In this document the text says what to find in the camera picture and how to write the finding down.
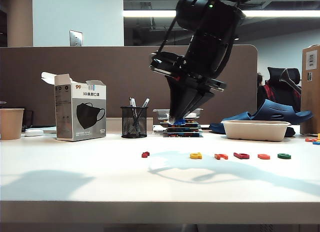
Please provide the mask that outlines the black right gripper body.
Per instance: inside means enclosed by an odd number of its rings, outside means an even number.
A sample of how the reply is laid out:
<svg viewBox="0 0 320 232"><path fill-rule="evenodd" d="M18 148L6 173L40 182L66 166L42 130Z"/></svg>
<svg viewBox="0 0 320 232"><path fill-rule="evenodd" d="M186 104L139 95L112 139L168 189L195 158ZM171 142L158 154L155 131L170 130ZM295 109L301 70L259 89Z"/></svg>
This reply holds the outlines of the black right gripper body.
<svg viewBox="0 0 320 232"><path fill-rule="evenodd" d="M161 50L152 53L150 69L182 87L222 92L226 84L217 77L229 60L233 43L233 35L220 38L209 33L195 33L184 56Z"/></svg>

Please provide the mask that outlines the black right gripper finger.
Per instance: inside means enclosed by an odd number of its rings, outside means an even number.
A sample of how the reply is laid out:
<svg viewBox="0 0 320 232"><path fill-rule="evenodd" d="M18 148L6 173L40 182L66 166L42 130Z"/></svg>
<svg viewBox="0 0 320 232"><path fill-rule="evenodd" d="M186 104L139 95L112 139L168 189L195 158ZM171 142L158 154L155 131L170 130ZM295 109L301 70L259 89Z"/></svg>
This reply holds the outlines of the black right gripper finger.
<svg viewBox="0 0 320 232"><path fill-rule="evenodd" d="M170 88L169 122L175 123L182 119L187 112L190 103L188 97L189 91L182 82L177 81L172 77L167 77L166 79Z"/></svg>
<svg viewBox="0 0 320 232"><path fill-rule="evenodd" d="M178 117L180 119L186 117L214 96L215 94L210 91L188 89L180 101Z"/></svg>

